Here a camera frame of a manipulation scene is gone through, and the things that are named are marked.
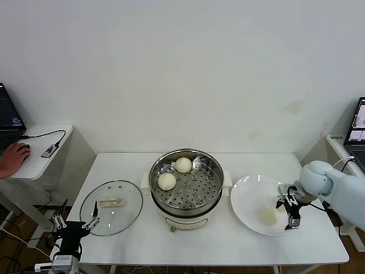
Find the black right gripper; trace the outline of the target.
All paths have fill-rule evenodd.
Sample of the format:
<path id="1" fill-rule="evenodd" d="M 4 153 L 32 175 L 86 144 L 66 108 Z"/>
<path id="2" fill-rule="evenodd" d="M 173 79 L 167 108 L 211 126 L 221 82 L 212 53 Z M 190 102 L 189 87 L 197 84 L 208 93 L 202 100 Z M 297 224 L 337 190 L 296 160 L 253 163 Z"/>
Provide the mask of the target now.
<path id="1" fill-rule="evenodd" d="M 285 227 L 286 230 L 297 229 L 300 226 L 300 209 L 302 207 L 301 203 L 299 203 L 296 198 L 297 188 L 295 186 L 288 186 L 284 191 L 285 201 L 279 199 L 276 202 L 276 208 L 285 205 L 286 212 L 288 214 L 288 224 Z"/>

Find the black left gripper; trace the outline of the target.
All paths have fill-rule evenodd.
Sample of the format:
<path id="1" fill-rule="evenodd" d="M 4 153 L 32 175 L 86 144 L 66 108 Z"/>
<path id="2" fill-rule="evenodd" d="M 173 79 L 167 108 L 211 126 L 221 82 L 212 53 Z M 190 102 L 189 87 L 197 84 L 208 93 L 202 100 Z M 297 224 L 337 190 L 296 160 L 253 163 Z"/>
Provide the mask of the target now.
<path id="1" fill-rule="evenodd" d="M 57 236 L 62 240 L 57 255 L 81 255 L 83 252 L 81 239 L 90 234 L 90 229 L 93 229 L 99 222 L 98 217 L 98 202 L 94 204 L 92 219 L 86 223 L 85 221 L 64 221 L 63 213 L 67 205 L 66 199 L 63 204 L 55 211 L 52 216 Z"/>

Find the person's bare hand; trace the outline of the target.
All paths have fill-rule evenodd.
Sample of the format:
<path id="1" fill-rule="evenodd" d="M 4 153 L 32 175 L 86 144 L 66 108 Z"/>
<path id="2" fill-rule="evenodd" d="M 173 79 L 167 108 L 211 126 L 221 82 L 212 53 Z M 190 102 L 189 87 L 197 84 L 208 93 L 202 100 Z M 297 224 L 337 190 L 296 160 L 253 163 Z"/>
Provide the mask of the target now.
<path id="1" fill-rule="evenodd" d="M 9 145 L 1 156 L 1 179 L 14 175 L 30 154 L 31 150 L 28 144 L 14 143 Z"/>

